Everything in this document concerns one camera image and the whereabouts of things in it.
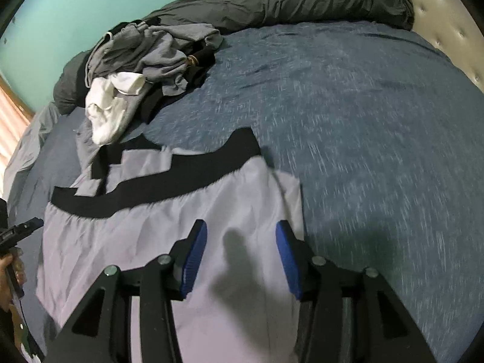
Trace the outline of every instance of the orange curtain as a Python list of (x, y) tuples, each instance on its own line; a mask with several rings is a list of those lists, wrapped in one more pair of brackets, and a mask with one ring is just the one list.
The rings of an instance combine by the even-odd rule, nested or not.
[(31, 120), (32, 113), (0, 77), (0, 197), (5, 168)]

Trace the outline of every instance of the person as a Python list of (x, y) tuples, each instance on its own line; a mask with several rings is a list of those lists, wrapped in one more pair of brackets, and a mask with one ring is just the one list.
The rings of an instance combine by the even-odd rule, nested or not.
[(20, 348), (20, 317), (11, 301), (13, 299), (7, 280), (7, 266), (13, 264), (15, 276), (19, 285), (23, 285), (27, 278), (25, 268), (19, 256), (20, 250), (14, 254), (8, 254), (0, 258), (0, 329)]

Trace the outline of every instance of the metal screw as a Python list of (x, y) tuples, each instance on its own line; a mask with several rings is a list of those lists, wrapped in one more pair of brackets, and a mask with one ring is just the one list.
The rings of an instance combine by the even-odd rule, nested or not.
[(377, 278), (378, 277), (378, 270), (374, 269), (374, 268), (367, 268), (365, 270), (365, 273), (368, 277), (371, 277), (371, 278)]
[(167, 265), (171, 262), (171, 257), (168, 254), (163, 254), (158, 257), (158, 263), (161, 265)]
[(326, 258), (316, 255), (315, 257), (311, 258), (311, 262), (313, 262), (313, 264), (316, 266), (324, 266), (326, 265)]
[(114, 265), (110, 265), (104, 269), (104, 274), (108, 277), (115, 275), (117, 272), (118, 272), (118, 268)]

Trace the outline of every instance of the beige tufted headboard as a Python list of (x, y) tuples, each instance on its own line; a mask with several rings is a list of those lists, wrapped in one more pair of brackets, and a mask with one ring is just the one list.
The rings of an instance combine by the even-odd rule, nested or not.
[(484, 92), (484, 36), (461, 0), (412, 0), (413, 31), (442, 50)]

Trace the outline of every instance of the teal wall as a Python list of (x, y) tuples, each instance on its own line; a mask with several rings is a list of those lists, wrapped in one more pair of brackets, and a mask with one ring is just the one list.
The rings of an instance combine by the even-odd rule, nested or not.
[(0, 74), (39, 110), (65, 63), (121, 21), (146, 16), (173, 0), (25, 0), (0, 40)]

